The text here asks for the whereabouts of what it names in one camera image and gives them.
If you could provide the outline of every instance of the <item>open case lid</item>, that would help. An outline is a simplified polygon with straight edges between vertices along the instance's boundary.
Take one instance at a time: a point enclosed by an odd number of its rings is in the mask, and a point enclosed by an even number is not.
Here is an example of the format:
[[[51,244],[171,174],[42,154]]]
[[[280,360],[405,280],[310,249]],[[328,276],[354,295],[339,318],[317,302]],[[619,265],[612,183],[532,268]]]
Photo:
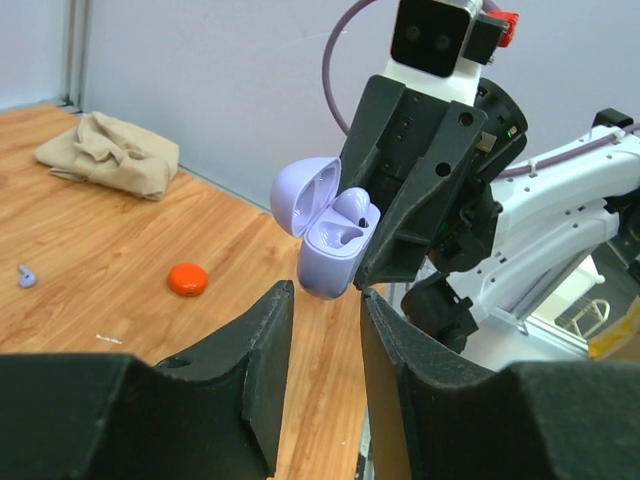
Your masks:
[[[340,183],[338,157],[299,160],[283,168],[271,186],[271,213],[294,237],[304,235],[335,198]]]

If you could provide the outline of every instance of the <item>orange bottle cap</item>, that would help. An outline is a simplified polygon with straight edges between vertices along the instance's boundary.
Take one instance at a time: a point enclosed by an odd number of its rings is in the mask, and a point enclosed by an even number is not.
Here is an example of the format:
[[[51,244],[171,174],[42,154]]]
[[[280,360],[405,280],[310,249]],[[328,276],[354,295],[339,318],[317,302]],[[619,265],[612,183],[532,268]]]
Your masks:
[[[178,295],[195,297],[204,292],[209,283],[209,275],[198,265],[182,263],[169,272],[169,287]]]

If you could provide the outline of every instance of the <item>beige cloth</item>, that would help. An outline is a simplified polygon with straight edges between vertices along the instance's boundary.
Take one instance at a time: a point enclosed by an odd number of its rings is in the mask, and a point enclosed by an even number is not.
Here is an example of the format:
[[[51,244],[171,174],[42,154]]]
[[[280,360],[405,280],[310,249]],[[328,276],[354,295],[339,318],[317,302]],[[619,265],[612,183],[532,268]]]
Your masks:
[[[161,200],[178,171],[180,150],[153,132],[92,112],[34,155],[52,175]]]

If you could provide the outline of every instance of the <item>lavender earbud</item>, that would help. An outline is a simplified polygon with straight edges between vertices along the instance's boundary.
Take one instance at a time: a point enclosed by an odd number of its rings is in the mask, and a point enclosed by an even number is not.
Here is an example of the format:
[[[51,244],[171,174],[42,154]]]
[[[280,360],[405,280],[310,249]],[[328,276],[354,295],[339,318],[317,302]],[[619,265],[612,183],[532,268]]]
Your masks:
[[[360,228],[367,228],[367,213],[371,205],[369,193],[363,188],[353,187],[342,192],[333,202],[333,209],[351,220]]]
[[[24,265],[20,265],[18,267],[18,270],[22,272],[22,276],[20,277],[20,282],[19,282],[22,288],[31,288],[36,283],[38,283],[37,275],[33,273],[31,270],[29,270],[27,267],[25,267]]]

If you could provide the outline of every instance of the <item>lavender earbud case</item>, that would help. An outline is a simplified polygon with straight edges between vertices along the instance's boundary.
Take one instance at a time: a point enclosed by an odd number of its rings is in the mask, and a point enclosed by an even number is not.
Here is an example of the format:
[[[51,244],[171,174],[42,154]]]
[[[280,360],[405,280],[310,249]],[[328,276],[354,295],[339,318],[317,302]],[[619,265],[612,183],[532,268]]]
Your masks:
[[[362,189],[349,189],[334,208],[340,183],[337,157],[294,162],[271,187],[271,212],[290,235],[303,237],[298,280],[320,298],[335,299],[349,288],[380,221],[380,210]]]

